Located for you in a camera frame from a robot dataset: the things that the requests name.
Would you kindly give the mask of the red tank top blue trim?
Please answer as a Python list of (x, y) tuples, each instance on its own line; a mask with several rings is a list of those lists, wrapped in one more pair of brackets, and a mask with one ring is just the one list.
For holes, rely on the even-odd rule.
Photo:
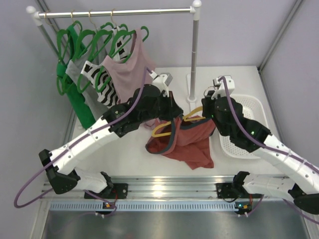
[(215, 129), (211, 119), (184, 121), (180, 116), (156, 131), (170, 135), (151, 137), (145, 148), (150, 154), (185, 162), (192, 170), (201, 167), (210, 169), (214, 167), (214, 162), (210, 155), (209, 138)]

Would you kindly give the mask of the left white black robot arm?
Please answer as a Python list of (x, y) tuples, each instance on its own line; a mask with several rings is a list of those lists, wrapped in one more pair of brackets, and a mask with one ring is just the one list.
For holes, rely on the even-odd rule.
[(183, 114), (173, 93), (146, 84), (135, 90), (127, 102), (111, 107), (84, 133), (64, 146), (39, 153), (49, 183), (56, 194), (73, 189), (88, 190), (107, 198), (112, 194), (113, 183), (105, 172), (91, 173), (78, 168), (83, 160), (140, 125), (154, 119), (171, 121)]

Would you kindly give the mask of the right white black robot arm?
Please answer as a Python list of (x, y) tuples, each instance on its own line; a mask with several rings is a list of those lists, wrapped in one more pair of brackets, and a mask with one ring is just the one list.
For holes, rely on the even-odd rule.
[(292, 202), (299, 209), (319, 213), (319, 169), (295, 154), (256, 120), (243, 116), (243, 107), (233, 98), (206, 96), (201, 100), (204, 117), (219, 133), (240, 149), (267, 161), (285, 177), (261, 176), (240, 171), (232, 183), (237, 197), (260, 194)]

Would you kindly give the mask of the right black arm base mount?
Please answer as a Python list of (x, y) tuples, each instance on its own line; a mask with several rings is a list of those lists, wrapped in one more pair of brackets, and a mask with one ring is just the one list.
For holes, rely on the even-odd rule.
[(233, 200), (238, 198), (249, 198), (249, 194), (237, 191), (232, 183), (216, 183), (218, 199)]

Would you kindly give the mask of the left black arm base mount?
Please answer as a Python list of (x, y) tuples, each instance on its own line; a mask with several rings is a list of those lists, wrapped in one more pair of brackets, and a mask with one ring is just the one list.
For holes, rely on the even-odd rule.
[(127, 183), (114, 183), (113, 188), (107, 188), (101, 193), (94, 193), (89, 191), (89, 193), (84, 193), (85, 199), (95, 199), (92, 195), (97, 196), (102, 199), (126, 199), (128, 195), (128, 184)]

